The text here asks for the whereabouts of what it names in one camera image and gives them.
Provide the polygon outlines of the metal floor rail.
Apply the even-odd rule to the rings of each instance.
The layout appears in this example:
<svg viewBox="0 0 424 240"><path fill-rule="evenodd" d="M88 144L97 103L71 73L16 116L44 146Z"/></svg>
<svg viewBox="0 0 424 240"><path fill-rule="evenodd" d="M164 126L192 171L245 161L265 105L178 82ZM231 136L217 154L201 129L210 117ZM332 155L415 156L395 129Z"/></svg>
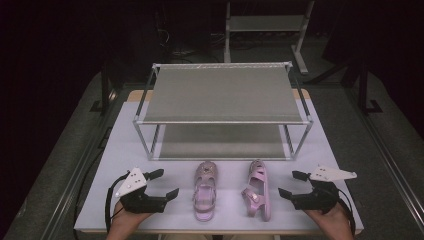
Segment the metal floor rail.
<svg viewBox="0 0 424 240"><path fill-rule="evenodd" d="M424 140L386 92L365 105L368 114L359 107L358 91L345 93L378 149L409 215L424 235Z"/></svg>
<svg viewBox="0 0 424 240"><path fill-rule="evenodd" d="M74 225L110 131L102 101L81 100L46 164L43 189L54 203L40 240L79 240Z"/></svg>

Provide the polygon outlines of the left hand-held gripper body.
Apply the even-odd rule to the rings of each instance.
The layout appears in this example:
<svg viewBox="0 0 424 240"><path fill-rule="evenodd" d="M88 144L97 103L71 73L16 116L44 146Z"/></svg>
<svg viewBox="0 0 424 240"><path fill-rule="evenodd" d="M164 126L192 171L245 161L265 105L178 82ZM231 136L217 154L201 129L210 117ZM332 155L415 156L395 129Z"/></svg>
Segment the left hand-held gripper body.
<svg viewBox="0 0 424 240"><path fill-rule="evenodd" d="M167 204L166 197L153 197L145 193L147 183L140 168L133 168L115 193L124 209L131 213L162 213Z"/></svg>

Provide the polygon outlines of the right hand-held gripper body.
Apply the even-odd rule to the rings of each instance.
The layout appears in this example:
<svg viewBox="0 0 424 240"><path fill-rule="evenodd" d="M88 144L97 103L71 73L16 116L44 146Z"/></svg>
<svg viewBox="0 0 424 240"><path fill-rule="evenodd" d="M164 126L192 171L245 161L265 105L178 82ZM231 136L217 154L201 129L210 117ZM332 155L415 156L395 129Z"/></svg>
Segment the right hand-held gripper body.
<svg viewBox="0 0 424 240"><path fill-rule="evenodd" d="M308 181L312 186L312 191L306 194L292 195L291 202L296 210L321 210L326 213L337 203L345 205L348 210L351 209L351 204L346 204L340 198L340 189L335 185L335 181L354 179L357 177L355 172L319 165L309 174Z"/></svg>

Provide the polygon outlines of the black floor stand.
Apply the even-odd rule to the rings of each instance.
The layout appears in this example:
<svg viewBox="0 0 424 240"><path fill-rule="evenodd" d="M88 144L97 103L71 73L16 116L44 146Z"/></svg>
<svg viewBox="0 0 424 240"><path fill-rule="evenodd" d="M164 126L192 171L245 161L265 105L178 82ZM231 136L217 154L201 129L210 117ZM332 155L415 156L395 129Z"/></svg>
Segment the black floor stand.
<svg viewBox="0 0 424 240"><path fill-rule="evenodd" d="M108 61L105 61L100 71L101 78L101 99L95 101L90 109L91 112L98 112L104 116L113 101L114 85L111 78L111 66Z"/></svg>
<svg viewBox="0 0 424 240"><path fill-rule="evenodd" d="M383 110L376 100L367 100L368 69L365 62L360 63L358 107L368 116L370 113L382 113Z"/></svg>

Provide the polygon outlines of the person's left hand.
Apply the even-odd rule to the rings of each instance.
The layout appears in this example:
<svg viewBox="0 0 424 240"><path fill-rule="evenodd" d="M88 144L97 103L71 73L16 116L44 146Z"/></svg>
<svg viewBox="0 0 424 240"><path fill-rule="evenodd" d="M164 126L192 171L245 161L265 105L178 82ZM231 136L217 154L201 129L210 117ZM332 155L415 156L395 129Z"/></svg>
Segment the person's left hand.
<svg viewBox="0 0 424 240"><path fill-rule="evenodd" d="M139 225L150 216L151 213L135 214L127 212L121 202L117 202L106 240L127 240L138 229Z"/></svg>

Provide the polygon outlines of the pink sandal with decorated toe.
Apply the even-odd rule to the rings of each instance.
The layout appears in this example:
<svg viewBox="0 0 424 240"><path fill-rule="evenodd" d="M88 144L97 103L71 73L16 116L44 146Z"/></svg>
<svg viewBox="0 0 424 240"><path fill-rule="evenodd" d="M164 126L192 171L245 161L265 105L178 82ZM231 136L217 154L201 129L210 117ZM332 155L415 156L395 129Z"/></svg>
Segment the pink sandal with decorated toe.
<svg viewBox="0 0 424 240"><path fill-rule="evenodd" d="M193 208L198 221L206 222L213 218L217 198L217 178L218 169L212 161L205 161L196 169Z"/></svg>

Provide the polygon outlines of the white table cover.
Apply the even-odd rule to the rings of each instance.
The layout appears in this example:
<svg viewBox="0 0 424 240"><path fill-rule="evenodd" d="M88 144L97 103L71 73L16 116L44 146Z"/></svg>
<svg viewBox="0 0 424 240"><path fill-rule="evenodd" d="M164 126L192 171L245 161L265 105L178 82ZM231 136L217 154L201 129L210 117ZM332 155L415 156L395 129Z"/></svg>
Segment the white table cover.
<svg viewBox="0 0 424 240"><path fill-rule="evenodd" d="M292 177L294 170L312 172L318 166L336 169L338 163L318 119L314 120L305 144L294 161L265 163L270 188L271 220L260 215L249 217L241 192L247 187L248 161L219 161L217 201L214 217L207 222L195 219L193 208L194 173L196 161L149 161L132 124L138 104L126 102L115 121L97 173L91 185L75 228L85 233L105 231L105 199L107 189L127 170L137 166L144 172L163 168L164 175L148 183L146 193L163 196L178 189L179 195L170 201L162 213L145 220L139 230L143 233L191 234L279 234L306 235L319 232L316 224L292 203L280 197L280 188L308 193L311 185Z"/></svg>

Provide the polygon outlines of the grey metal stand table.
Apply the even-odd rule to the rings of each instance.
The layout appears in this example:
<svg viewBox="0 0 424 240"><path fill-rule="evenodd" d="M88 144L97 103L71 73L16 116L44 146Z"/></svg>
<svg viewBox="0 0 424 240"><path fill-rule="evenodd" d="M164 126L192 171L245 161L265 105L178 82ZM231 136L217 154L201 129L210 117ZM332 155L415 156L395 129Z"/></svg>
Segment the grey metal stand table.
<svg viewBox="0 0 424 240"><path fill-rule="evenodd" d="M226 25L224 62L231 62L230 37L236 32L295 32L299 34L297 43L291 46L296 64L302 75L309 73L301 54L303 41L311 18L315 0L307 0L303 15L237 16L231 14L231 2L226 3Z"/></svg>

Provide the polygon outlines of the person's right hand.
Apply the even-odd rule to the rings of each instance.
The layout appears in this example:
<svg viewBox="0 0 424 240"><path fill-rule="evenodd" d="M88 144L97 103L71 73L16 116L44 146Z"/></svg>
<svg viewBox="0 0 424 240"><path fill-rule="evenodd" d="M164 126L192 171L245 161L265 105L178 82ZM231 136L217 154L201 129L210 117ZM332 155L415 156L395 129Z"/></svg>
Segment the person's right hand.
<svg viewBox="0 0 424 240"><path fill-rule="evenodd" d="M329 212L305 210L329 240L354 240L350 221L344 208L337 203Z"/></svg>

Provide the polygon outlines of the grey two-tier shoe rack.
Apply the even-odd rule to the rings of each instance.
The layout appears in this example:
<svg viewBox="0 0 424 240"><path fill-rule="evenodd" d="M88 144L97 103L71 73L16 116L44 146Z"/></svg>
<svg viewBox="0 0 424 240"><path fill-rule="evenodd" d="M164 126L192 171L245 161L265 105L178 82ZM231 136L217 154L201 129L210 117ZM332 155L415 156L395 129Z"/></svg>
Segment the grey two-tier shoe rack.
<svg viewBox="0 0 424 240"><path fill-rule="evenodd" d="M312 128L289 62L155 64L133 125L149 160L295 160Z"/></svg>

